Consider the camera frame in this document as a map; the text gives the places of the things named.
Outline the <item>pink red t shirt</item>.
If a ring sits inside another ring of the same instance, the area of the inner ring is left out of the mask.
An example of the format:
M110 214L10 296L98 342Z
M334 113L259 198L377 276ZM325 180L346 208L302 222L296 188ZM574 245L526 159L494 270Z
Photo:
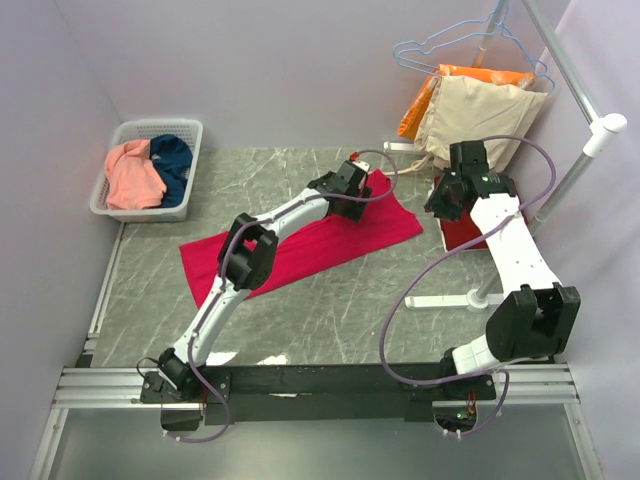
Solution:
M331 215L284 240L278 247L271 275L251 295L266 294L422 232L416 216L404 209L394 195L368 204L357 222ZM180 246L186 281L198 307L211 290L227 236L227 232L221 232Z

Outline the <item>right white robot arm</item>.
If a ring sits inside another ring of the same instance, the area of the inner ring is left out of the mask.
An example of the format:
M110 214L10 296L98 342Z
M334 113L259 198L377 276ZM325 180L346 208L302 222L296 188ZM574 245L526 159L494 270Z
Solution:
M460 399L474 386L472 373L563 353L581 297L546 264L521 213L514 182L490 170L484 143L462 141L449 150L450 165L425 209L447 221L469 215L485 237L504 296L483 335L444 357L449 368L439 374L440 390Z

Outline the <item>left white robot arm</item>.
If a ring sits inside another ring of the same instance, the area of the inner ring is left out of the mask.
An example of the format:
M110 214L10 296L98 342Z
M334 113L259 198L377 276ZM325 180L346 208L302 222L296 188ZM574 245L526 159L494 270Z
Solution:
M271 211L238 215L218 254L209 293L187 330L158 359L164 389L176 401L193 399L202 367L233 311L271 276L278 246L302 228L337 214L358 220L372 189L369 165L353 154L336 172L309 182L293 199Z

